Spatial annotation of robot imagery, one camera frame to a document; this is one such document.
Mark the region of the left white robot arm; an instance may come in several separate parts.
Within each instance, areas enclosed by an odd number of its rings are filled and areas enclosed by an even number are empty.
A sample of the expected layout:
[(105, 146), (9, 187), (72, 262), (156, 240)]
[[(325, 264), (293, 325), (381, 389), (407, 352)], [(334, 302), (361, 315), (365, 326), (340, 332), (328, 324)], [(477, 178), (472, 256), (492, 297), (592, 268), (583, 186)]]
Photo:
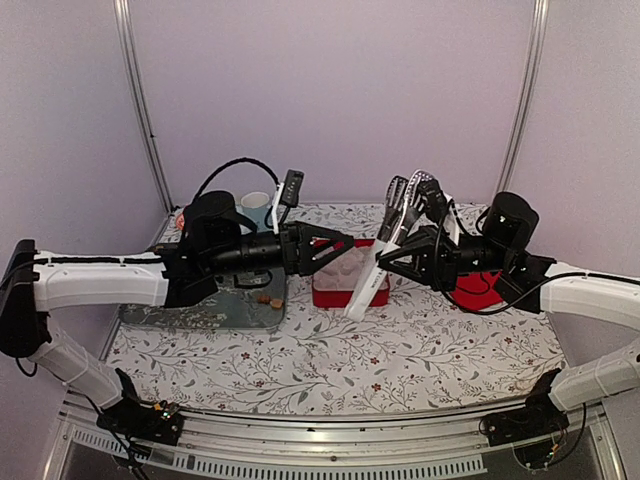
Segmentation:
[(194, 306), (217, 292), (220, 277), (272, 268), (310, 276), (354, 246), (349, 235), (299, 221), (261, 231), (226, 191), (196, 198), (183, 218), (178, 243), (135, 255), (62, 256), (37, 250), (31, 239), (19, 241), (1, 280), (2, 353), (45, 368), (108, 411), (126, 433), (138, 434), (149, 415), (129, 377), (49, 324), (51, 311)]

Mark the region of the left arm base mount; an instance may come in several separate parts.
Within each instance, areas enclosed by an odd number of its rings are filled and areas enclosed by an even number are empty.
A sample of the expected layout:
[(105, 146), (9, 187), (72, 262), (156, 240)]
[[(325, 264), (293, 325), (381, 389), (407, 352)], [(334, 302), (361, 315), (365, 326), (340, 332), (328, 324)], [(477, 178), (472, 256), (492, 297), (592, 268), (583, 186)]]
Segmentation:
[(184, 427), (181, 406), (161, 400), (154, 404), (143, 402), (131, 378), (116, 368), (122, 385), (122, 398), (112, 407), (100, 408), (96, 425), (127, 438), (177, 446)]

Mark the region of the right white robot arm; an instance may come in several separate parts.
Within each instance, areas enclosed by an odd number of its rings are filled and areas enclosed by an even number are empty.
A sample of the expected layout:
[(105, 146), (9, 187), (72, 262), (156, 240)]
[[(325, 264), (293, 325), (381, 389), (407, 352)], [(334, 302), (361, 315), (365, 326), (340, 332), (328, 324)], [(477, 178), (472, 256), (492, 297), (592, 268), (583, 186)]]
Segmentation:
[[(458, 241), (446, 234), (443, 219), (419, 228), (404, 243), (378, 257), (382, 269), (439, 291), (465, 313), (490, 316), (510, 308), (530, 313), (566, 313), (633, 330), (639, 328), (639, 281), (581, 269), (554, 258), (533, 255), (527, 245), (539, 222), (529, 203), (500, 192), (480, 217), (476, 235)], [(459, 278), (493, 274), (493, 290), (502, 304), (474, 310), (452, 293)], [(610, 397), (639, 386), (639, 343), (568, 369), (544, 374), (517, 415), (517, 427), (537, 436), (552, 424), (556, 411)]]

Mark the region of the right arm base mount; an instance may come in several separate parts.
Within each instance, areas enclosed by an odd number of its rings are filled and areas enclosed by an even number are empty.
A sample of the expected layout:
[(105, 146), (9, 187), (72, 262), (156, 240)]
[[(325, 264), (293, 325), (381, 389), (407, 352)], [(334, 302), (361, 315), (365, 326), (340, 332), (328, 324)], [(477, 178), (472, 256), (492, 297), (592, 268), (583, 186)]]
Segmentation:
[(561, 372), (555, 368), (534, 384), (520, 408), (487, 414), (478, 426), (490, 446), (503, 445), (560, 432), (569, 426), (567, 414), (551, 401), (551, 384)]

